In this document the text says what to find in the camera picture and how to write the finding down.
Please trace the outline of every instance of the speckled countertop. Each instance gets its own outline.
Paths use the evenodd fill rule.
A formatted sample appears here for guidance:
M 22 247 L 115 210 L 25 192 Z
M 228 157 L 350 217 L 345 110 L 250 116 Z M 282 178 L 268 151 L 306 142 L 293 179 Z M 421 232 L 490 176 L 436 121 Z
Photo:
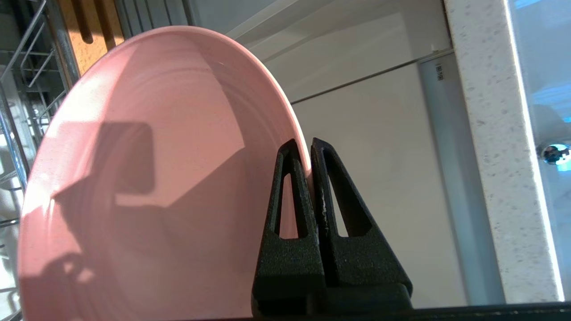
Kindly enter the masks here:
M 508 0 L 446 0 L 507 303 L 563 300 Z

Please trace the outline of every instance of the white cabinet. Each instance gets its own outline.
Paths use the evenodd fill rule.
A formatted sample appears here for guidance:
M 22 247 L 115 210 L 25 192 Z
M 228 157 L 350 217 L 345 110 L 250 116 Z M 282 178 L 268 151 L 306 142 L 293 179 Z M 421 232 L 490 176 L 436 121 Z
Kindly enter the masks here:
M 278 0 L 268 8 L 283 2 L 280 12 L 261 11 L 252 17 L 258 25 L 229 35 L 292 102 L 451 46 L 440 0 Z
M 339 153 L 415 287 L 414 307 L 466 305 L 417 66 L 331 91 L 293 109 L 308 145 L 318 137 Z

